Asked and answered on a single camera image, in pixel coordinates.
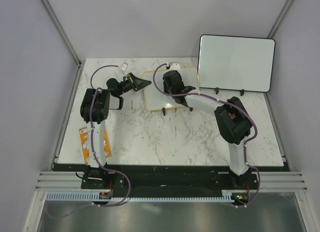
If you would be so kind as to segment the yellow framed whiteboard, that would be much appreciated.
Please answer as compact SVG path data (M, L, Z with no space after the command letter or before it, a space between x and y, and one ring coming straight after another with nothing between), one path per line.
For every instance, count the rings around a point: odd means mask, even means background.
M155 75L155 83L160 89L162 89L162 91L164 90L163 75L168 71L171 70L161 69L158 70ZM199 88L198 71L196 67L182 67L177 71L182 76L182 81L185 86L189 85L196 87L197 89ZM183 108L183 105L176 103L173 98L162 94L156 89L153 83L153 73L154 71L146 71L142 74L143 79L151 81L151 85L144 88L146 109L151 112L162 110L162 108Z

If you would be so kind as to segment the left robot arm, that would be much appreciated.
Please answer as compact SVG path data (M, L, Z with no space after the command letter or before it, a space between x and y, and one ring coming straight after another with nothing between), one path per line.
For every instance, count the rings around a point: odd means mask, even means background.
M110 177L106 171L107 158L105 155L105 121L110 110L111 96L118 99L116 110L123 108L124 99L122 95L129 91L137 92L152 82L136 77L132 73L124 76L119 82L115 78L110 78L106 82L106 89L89 88L86 90L80 115L87 124L88 130L88 162L87 169L82 177L83 182L93 183L98 188L106 188L109 185Z

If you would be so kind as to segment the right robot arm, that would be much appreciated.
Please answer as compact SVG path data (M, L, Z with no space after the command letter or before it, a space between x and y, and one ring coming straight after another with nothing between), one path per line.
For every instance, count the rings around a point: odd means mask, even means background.
M176 70L166 72L163 77L163 92L176 103L198 109L213 115L221 137L228 143L230 154L229 183L233 188L242 188L247 183L245 173L249 170L247 162L247 142L254 125L240 98L231 97L226 101L203 94L193 86L186 86Z

